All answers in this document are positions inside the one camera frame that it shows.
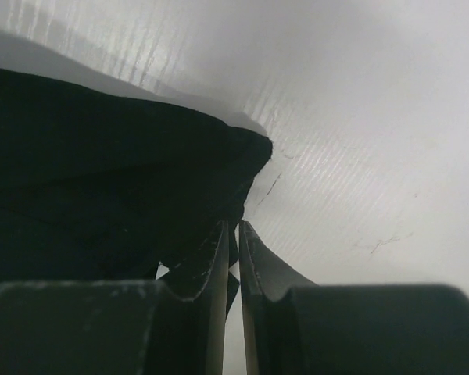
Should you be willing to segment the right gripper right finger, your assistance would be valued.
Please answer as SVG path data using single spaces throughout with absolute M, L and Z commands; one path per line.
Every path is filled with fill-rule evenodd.
M 294 291 L 316 284 L 261 240 L 251 223 L 239 224 L 239 270 L 248 374 L 304 374 Z

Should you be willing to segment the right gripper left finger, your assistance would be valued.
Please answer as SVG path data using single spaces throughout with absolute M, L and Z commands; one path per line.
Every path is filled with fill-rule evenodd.
M 228 225 L 159 280 L 156 373 L 221 374 L 229 278 Z

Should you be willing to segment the black t shirt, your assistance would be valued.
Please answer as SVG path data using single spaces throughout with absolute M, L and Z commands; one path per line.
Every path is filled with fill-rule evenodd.
M 242 219 L 272 141 L 0 68 L 0 283 L 153 278 Z

